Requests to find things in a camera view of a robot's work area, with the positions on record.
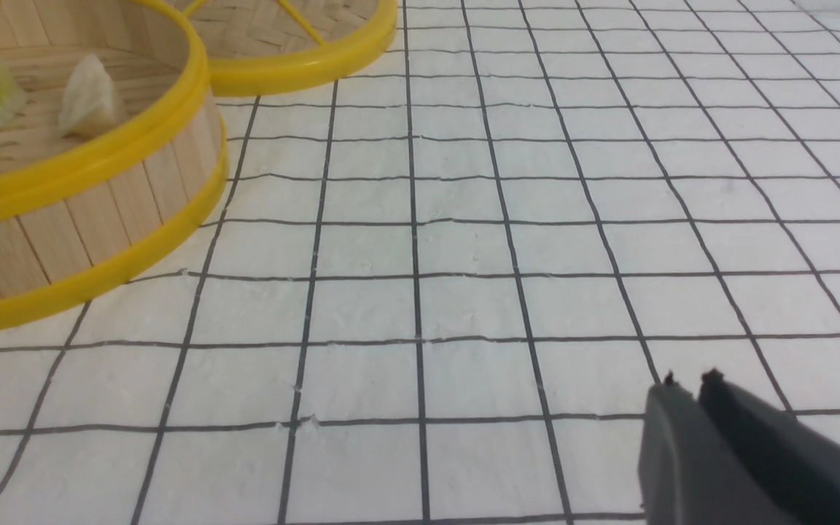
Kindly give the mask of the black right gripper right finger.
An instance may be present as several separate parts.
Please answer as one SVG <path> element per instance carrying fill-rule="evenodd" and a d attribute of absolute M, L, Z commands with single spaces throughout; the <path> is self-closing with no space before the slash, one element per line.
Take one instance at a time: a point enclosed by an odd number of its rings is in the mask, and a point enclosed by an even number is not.
<path fill-rule="evenodd" d="M 840 445 L 716 369 L 703 373 L 698 403 L 777 508 L 800 524 L 840 524 Z"/>

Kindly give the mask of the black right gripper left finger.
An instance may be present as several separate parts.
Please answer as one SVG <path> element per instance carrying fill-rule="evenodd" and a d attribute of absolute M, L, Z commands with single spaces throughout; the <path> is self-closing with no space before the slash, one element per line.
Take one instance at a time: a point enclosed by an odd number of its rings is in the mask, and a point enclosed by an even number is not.
<path fill-rule="evenodd" d="M 798 523 L 751 478 L 672 373 L 647 392 L 637 474 L 647 524 Z"/>

